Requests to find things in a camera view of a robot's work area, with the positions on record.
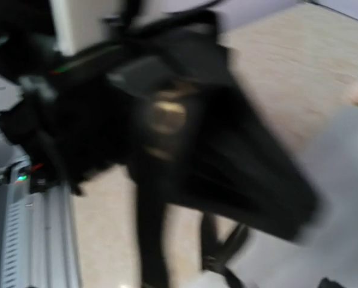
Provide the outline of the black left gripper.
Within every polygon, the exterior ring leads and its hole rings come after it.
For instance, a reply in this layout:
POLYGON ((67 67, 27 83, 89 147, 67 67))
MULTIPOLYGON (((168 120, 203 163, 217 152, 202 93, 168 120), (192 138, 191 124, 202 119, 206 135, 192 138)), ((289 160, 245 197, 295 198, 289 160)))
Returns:
POLYGON ((318 193, 266 128, 228 68, 217 14, 172 13, 66 59, 67 97, 89 106, 82 131, 112 116, 111 152, 144 203, 218 214, 285 241, 315 217, 318 193))

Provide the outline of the white wrapping paper sheet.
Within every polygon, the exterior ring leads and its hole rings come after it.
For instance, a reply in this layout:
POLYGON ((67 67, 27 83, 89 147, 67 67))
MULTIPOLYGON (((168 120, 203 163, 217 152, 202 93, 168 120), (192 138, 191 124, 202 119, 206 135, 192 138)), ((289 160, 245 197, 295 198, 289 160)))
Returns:
POLYGON ((358 287, 358 107, 337 114, 303 153, 321 207, 294 245, 254 232, 231 263, 249 287, 317 287, 323 278, 358 287))

